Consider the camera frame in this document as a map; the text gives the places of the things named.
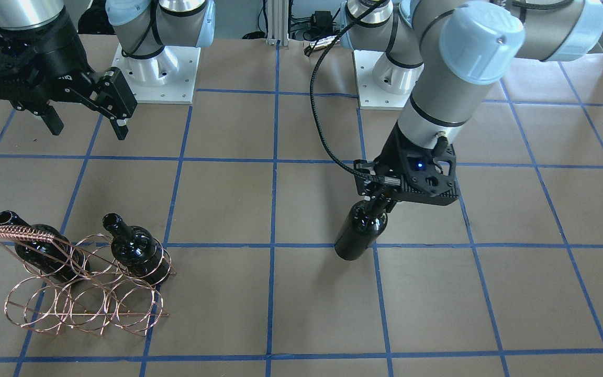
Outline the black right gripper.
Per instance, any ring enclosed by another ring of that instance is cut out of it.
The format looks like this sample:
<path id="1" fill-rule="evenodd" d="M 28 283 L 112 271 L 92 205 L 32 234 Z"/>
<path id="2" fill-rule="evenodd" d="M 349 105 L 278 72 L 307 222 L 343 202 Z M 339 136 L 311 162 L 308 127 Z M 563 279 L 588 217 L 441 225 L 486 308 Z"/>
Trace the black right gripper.
<path id="1" fill-rule="evenodd" d="M 0 5 L 0 100 L 40 118 L 53 136 L 64 122 L 51 102 L 81 103 L 109 119 L 120 141 L 137 105 L 120 69 L 93 70 L 63 5 Z"/>

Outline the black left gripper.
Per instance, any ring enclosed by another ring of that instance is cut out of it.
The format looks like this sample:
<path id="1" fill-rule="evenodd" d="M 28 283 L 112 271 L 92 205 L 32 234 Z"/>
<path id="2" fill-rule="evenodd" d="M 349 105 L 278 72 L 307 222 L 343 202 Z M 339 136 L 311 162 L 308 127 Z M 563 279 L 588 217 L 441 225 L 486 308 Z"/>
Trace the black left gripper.
<path id="1" fill-rule="evenodd" d="M 460 197 L 455 178 L 454 146 L 445 136 L 431 149 L 412 143 L 394 126 L 373 162 L 354 160 L 361 173 L 373 173 L 385 182 L 356 178 L 359 195 L 368 196 L 368 214 L 390 213 L 397 202 L 447 206 Z"/>

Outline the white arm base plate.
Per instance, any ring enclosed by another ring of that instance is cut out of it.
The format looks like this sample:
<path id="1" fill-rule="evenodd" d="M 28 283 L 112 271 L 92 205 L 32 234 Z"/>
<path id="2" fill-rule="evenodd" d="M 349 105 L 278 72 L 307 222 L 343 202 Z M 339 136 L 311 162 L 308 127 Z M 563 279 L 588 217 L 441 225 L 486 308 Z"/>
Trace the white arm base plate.
<path id="1" fill-rule="evenodd" d="M 126 58 L 121 46 L 113 59 L 139 104 L 191 105 L 194 100 L 201 48 L 165 46 L 157 57 Z"/>
<path id="2" fill-rule="evenodd" d="M 353 60 L 359 107 L 367 110 L 400 110 L 411 94 L 417 69 L 404 69 L 384 52 L 354 50 Z"/>

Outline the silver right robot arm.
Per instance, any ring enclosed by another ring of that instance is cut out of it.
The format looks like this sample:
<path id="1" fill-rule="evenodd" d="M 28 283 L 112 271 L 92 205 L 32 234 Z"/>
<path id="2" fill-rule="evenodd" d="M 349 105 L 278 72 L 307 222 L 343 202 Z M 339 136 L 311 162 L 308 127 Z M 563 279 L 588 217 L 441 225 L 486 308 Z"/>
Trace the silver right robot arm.
<path id="1" fill-rule="evenodd" d="M 64 2 L 0 1 L 0 100 L 55 136 L 64 124 L 51 102 L 81 103 L 124 140 L 137 107 L 129 81 L 168 83 L 181 69 L 171 47 L 205 48 L 215 35 L 213 1 L 107 1 L 105 12 L 128 69 L 94 71 Z"/>

